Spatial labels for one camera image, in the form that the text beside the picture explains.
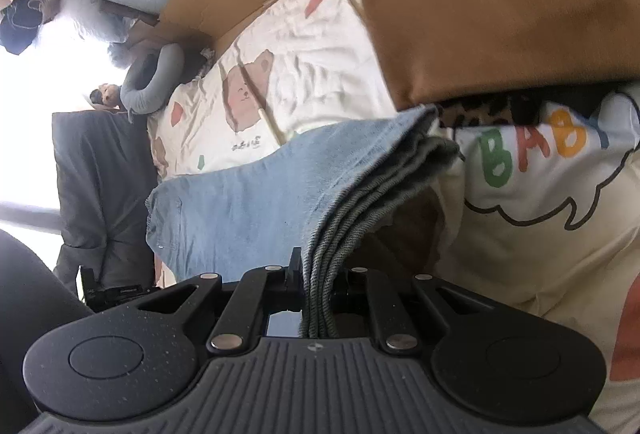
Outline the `blue-grey denim pants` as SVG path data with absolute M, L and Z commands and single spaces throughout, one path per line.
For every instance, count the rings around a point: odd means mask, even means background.
M 391 119 L 306 131 L 250 164 L 160 183 L 146 200 L 146 243 L 177 280 L 250 269 L 302 254 L 300 332 L 334 338 L 335 278 L 363 236 L 454 164 L 434 106 Z

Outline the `dark grey pillow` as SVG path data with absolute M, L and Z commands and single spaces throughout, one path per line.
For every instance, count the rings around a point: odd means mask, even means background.
M 125 113 L 52 115 L 63 244 L 54 269 L 76 290 L 81 267 L 102 289 L 155 280 L 145 201 L 157 186 L 146 122 Z

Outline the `brown teddy bear toy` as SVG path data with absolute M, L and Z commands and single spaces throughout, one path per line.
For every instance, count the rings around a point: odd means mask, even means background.
M 120 87 L 114 84 L 102 84 L 89 94 L 89 100 L 92 105 L 98 108 L 106 108 L 109 110 L 119 110 L 122 107 L 120 101 Z

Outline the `grey U-shaped neck pillow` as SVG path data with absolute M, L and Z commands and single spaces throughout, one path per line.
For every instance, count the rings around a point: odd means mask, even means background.
M 168 44 L 157 52 L 140 56 L 120 86 L 122 106 L 129 115 L 157 112 L 180 84 L 183 67 L 184 52 L 178 44 Z

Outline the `cream bear-print quilt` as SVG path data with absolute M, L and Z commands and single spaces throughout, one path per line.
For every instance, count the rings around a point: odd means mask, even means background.
M 639 87 L 591 115 L 548 102 L 537 125 L 450 128 L 459 156 L 367 232 L 343 267 L 427 272 L 597 345 L 591 419 L 639 428 Z M 394 107 L 360 0 L 278 0 L 148 123 L 160 183 L 260 161 L 295 137 Z

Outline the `black white patterned blanket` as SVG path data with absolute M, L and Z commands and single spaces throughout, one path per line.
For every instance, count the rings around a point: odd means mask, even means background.
M 436 104 L 440 126 L 450 128 L 537 125 L 548 102 L 591 115 L 611 91 L 608 87 L 529 89 L 473 94 Z

